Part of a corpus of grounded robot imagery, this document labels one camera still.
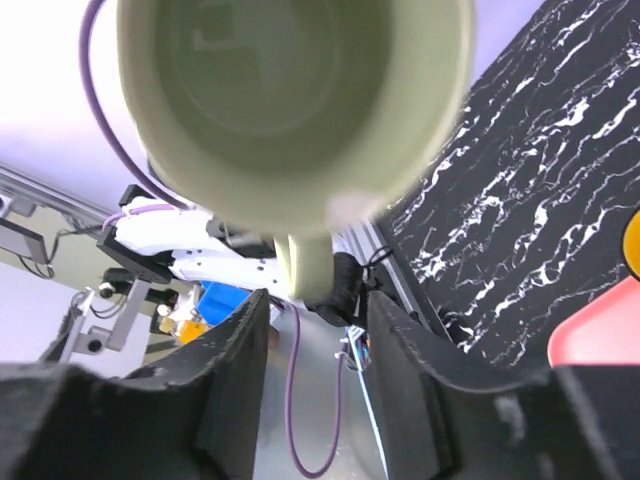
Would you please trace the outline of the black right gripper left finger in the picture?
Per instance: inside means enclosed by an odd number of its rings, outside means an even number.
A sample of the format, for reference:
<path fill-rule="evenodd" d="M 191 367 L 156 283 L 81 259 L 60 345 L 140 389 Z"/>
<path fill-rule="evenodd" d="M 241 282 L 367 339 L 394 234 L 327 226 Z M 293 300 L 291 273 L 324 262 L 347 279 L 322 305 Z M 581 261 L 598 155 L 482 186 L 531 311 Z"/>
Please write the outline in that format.
<path fill-rule="evenodd" d="M 5 479 L 249 479 L 269 296 L 123 379 L 73 364 L 1 368 Z"/>

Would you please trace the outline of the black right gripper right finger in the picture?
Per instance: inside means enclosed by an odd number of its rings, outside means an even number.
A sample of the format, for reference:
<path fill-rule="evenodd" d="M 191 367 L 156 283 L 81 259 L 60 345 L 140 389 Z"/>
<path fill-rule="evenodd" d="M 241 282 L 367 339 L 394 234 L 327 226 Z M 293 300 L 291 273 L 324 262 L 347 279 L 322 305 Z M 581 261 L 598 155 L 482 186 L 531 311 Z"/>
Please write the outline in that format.
<path fill-rule="evenodd" d="M 463 353 L 380 291 L 367 313 L 390 478 L 638 477 L 637 367 L 520 375 Z"/>

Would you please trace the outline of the yellow glass mug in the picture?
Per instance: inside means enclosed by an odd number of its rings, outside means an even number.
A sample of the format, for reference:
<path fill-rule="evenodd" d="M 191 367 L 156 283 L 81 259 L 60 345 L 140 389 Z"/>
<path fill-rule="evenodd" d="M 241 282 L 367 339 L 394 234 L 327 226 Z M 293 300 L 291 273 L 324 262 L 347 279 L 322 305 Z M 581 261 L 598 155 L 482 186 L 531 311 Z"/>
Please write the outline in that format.
<path fill-rule="evenodd" d="M 622 258 L 630 275 L 640 280 L 640 211 L 636 209 L 627 221 L 621 240 Z"/>

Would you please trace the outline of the light green ceramic mug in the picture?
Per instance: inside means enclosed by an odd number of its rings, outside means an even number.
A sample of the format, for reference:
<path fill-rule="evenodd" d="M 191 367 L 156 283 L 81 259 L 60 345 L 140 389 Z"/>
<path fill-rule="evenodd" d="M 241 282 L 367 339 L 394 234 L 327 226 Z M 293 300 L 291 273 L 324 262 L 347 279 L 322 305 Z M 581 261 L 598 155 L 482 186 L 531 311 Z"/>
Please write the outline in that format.
<path fill-rule="evenodd" d="M 121 1 L 120 82 L 171 190 L 270 236 L 290 297 L 331 236 L 429 171 L 469 88 L 471 1 Z"/>

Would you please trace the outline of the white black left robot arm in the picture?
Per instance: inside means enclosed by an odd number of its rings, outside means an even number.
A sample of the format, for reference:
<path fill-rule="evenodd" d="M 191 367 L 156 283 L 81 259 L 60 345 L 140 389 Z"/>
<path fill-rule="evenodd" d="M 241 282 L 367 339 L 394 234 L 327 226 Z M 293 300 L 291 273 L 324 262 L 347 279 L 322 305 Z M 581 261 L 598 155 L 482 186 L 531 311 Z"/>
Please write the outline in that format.
<path fill-rule="evenodd" d="M 147 282 L 211 281 L 291 300 L 272 241 L 228 227 L 206 210 L 180 210 L 137 185 L 125 190 L 97 247 Z"/>

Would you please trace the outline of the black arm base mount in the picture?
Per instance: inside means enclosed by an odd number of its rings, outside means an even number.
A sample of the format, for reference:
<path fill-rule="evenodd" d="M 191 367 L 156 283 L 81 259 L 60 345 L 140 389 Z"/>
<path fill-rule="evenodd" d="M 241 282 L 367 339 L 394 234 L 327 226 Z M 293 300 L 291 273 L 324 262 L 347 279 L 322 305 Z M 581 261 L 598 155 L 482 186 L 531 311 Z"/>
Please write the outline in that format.
<path fill-rule="evenodd" d="M 393 249 L 388 245 L 379 247 L 365 264 L 361 264 L 350 253 L 335 253 L 334 284 L 330 294 L 321 301 L 306 303 L 306 309 L 316 313 L 329 325 L 355 325 L 366 329 L 368 293 L 379 287 L 373 270 L 392 253 Z"/>

